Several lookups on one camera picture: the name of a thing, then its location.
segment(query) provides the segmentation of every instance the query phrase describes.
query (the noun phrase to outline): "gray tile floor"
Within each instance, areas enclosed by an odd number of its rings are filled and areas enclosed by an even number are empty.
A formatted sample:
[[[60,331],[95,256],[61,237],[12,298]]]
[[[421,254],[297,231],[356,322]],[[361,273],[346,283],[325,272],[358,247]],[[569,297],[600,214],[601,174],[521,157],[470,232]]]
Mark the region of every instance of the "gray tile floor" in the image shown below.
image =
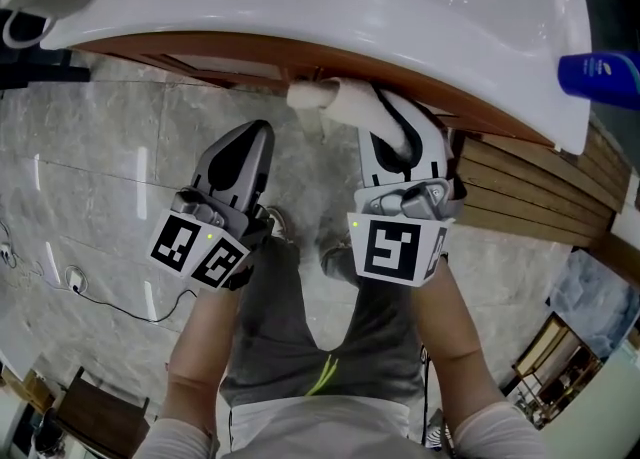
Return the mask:
[[[357,293],[322,275],[316,243],[346,230],[360,183],[355,131],[334,126],[325,144],[310,143],[281,97],[203,86],[96,56],[81,62],[93,69],[94,82],[34,84],[5,92],[0,102],[0,217],[21,258],[15,270],[0,267],[0,303],[19,312],[40,343],[39,370],[68,383],[82,365],[132,397],[149,396],[157,411],[191,296],[152,325],[53,287],[67,266],[78,265],[91,297],[148,316],[146,287],[157,315],[166,314],[184,287],[145,261],[159,212],[189,182],[210,143],[258,118],[273,124],[277,141],[263,201],[282,207],[293,223],[318,346],[339,345]],[[547,317],[544,300],[570,248],[454,226],[450,251],[491,371],[503,381]],[[429,391],[437,407],[435,375]],[[224,412],[221,405],[222,421]]]

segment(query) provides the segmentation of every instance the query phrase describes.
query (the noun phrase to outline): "white shirt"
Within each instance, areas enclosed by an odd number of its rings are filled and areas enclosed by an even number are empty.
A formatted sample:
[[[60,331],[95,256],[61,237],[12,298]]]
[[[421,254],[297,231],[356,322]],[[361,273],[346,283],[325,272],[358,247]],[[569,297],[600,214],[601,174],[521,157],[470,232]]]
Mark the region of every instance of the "white shirt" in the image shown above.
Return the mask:
[[[402,408],[393,402],[343,396],[300,397],[239,406],[233,411],[233,451],[227,457],[433,457],[428,449],[406,438],[408,409]],[[538,431],[506,402],[467,419],[456,430],[453,440],[461,457],[546,457]],[[217,440],[189,424],[159,420],[135,459],[207,459],[216,451],[216,443]]]

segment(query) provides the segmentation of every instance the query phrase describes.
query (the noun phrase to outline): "white sink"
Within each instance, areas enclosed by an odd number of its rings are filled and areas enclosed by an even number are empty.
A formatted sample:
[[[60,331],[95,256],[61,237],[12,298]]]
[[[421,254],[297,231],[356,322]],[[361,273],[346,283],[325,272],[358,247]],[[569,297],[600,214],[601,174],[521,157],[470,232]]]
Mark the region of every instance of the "white sink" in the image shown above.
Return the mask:
[[[566,96],[559,56],[591,50],[585,0],[93,0],[43,42],[152,31],[236,31],[350,50],[440,79],[572,153],[589,102]]]

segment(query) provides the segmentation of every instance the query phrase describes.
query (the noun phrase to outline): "forearm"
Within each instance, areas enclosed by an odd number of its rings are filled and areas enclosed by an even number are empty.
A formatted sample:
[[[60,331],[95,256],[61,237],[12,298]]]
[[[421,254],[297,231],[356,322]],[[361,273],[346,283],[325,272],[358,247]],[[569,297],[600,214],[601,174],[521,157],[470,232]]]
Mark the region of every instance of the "forearm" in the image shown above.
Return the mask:
[[[218,387],[231,354],[239,292],[201,290],[169,362],[161,418],[215,432]]]
[[[238,292],[201,290],[171,354],[169,375],[217,389],[231,353]]]
[[[478,332],[446,261],[412,292],[418,334],[438,374],[444,414],[452,430],[504,400],[486,366]]]

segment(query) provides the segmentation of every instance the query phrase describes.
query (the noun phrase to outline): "blue bottle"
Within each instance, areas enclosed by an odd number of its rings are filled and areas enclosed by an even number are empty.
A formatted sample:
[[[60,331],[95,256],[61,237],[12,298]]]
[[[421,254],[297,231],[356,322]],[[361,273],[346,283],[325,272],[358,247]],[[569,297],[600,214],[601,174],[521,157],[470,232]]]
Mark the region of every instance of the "blue bottle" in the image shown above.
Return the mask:
[[[560,58],[558,81],[567,94],[640,110],[640,53],[566,55]]]

